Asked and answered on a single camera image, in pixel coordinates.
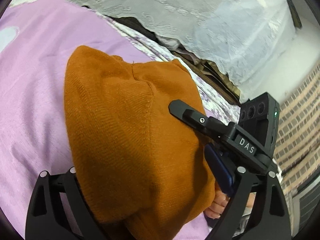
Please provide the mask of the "person's right hand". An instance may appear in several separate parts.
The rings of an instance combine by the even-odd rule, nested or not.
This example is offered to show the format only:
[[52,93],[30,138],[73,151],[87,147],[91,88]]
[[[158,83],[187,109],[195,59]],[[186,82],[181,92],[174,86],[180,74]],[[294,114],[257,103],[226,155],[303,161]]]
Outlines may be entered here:
[[[256,193],[250,193],[247,204],[244,210],[244,216],[249,215],[253,209],[253,204],[255,201]],[[210,207],[206,208],[204,214],[211,219],[218,219],[221,217],[223,211],[225,210],[227,204],[229,202],[229,197],[224,194],[221,190],[215,191],[215,198],[210,205]]]

